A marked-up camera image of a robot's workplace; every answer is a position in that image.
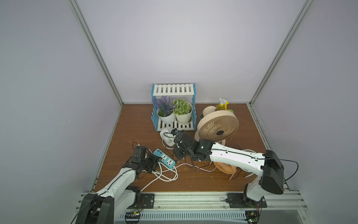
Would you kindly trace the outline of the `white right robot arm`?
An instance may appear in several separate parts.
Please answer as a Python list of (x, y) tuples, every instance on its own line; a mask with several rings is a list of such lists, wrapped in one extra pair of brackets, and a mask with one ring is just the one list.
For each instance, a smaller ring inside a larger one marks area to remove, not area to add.
[(256, 175), (244, 190), (245, 199), (260, 201), (266, 194), (281, 195), (284, 192), (284, 165), (275, 152), (250, 153), (224, 146), (215, 141), (196, 141), (186, 131), (171, 131), (175, 156), (181, 160), (220, 162), (241, 168)]

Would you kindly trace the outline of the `orange ribbed desk fan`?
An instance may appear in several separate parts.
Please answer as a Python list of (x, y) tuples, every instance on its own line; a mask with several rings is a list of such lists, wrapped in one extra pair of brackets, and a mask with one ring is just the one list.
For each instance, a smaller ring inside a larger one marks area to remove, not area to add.
[(222, 162), (214, 162), (214, 165), (221, 172), (230, 175), (229, 180), (231, 180), (234, 174), (237, 172), (237, 167), (230, 164), (226, 164)]

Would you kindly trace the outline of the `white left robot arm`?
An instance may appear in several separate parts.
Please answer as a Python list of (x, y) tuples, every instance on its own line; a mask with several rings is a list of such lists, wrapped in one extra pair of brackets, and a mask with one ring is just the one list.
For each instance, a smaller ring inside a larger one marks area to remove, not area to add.
[(150, 154), (135, 155), (121, 168), (108, 185), (95, 193), (88, 193), (75, 215), (74, 224), (113, 224), (129, 207), (138, 206), (140, 188), (132, 183), (146, 171), (152, 173), (158, 167), (160, 157)]

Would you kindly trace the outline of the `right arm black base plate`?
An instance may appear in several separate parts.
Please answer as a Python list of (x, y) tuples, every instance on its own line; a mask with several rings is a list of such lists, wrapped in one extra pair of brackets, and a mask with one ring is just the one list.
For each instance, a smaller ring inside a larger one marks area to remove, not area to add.
[(268, 207), (264, 197), (262, 197), (260, 201), (256, 202), (245, 198), (243, 193), (228, 193), (225, 202), (229, 204), (230, 208), (261, 209)]

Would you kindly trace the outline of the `teal white power strip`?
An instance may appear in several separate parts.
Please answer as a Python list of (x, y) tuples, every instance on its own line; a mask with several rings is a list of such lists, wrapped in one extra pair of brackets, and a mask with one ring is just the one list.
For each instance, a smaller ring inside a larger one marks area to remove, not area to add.
[(160, 157), (160, 162), (166, 166), (168, 169), (173, 169), (175, 167), (175, 161), (170, 158), (167, 154), (165, 154), (163, 151), (161, 151), (159, 148), (156, 149), (153, 154), (157, 157)]

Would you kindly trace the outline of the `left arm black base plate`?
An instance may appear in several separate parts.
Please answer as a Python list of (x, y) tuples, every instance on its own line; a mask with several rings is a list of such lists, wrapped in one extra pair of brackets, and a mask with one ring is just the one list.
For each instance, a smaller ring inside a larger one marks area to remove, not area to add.
[(153, 209), (154, 200), (155, 200), (155, 194), (151, 194), (151, 193), (137, 194), (135, 196), (133, 208)]

